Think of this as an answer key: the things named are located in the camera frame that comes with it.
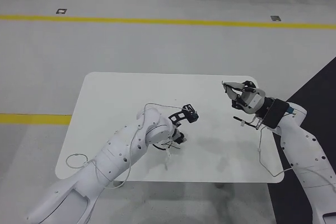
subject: black platform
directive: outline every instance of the black platform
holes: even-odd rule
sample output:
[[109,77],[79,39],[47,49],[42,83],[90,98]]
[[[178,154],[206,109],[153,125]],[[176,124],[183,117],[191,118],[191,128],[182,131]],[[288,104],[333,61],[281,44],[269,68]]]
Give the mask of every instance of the black platform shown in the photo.
[[[336,173],[336,57],[288,100],[307,110],[301,127],[318,139]],[[274,136],[283,168],[289,163]],[[268,184],[277,224],[312,223],[312,210],[293,171]]]

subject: floor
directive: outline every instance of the floor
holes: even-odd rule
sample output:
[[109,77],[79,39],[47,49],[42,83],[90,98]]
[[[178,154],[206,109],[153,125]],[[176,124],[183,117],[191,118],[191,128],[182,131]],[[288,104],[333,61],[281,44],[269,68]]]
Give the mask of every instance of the floor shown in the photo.
[[[0,0],[0,14],[336,24],[336,0]],[[0,113],[72,114],[86,74],[253,76],[289,98],[336,56],[336,30],[0,20]],[[0,124],[0,224],[57,181],[65,125]],[[91,223],[275,223],[266,184],[128,182]]]

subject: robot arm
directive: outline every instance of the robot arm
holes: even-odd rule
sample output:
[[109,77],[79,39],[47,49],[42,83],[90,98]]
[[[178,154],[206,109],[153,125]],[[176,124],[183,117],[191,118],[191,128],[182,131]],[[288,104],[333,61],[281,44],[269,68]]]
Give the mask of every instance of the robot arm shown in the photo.
[[86,166],[52,185],[27,220],[30,223],[87,223],[101,192],[135,164],[147,152],[149,144],[168,138],[177,143],[185,141],[177,129],[180,125],[177,118],[192,123],[198,114],[192,106],[185,105],[181,112],[166,118],[157,109],[144,107],[137,120],[116,132]]
[[281,136],[283,152],[310,201],[314,224],[336,223],[336,174],[316,137],[300,127],[307,112],[293,103],[265,96],[249,81],[223,83],[232,107],[255,114],[262,124]]

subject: tabletop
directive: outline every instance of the tabletop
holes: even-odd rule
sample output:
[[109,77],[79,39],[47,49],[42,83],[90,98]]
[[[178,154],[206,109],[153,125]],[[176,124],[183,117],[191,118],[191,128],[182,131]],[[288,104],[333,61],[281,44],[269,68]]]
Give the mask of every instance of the tabletop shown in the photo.
[[[278,183],[284,174],[272,177],[259,163],[260,131],[242,127],[233,119],[251,121],[253,115],[231,107],[224,82],[257,81],[249,76],[203,74],[146,74],[92,72],[85,77],[56,165],[56,175],[65,179],[77,170],[66,165],[74,153],[94,158],[113,134],[134,122],[148,102],[182,107],[191,104],[199,114],[195,123],[183,120],[179,127],[187,138],[171,147],[171,157],[152,146],[132,166],[128,181],[214,183]],[[157,106],[169,116],[178,109]],[[262,162],[276,174],[282,171],[272,133],[262,132]],[[82,158],[70,158],[80,166]],[[116,180],[125,179],[127,172]]]

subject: yellow floor stripe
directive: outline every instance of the yellow floor stripe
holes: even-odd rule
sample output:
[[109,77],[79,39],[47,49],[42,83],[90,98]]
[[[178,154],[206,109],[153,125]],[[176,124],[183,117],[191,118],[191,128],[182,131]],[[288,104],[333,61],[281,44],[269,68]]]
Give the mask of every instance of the yellow floor stripe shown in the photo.
[[103,22],[124,24],[165,24],[165,25],[198,25],[198,26],[237,26],[264,27],[285,29],[325,29],[336,30],[336,24],[298,24],[285,22],[238,22],[238,21],[206,21],[206,20],[171,20],[163,18],[99,18],[68,16],[35,16],[35,15],[0,15],[0,20],[51,21],[51,22]]
[[69,125],[71,117],[55,114],[0,114],[0,123]]

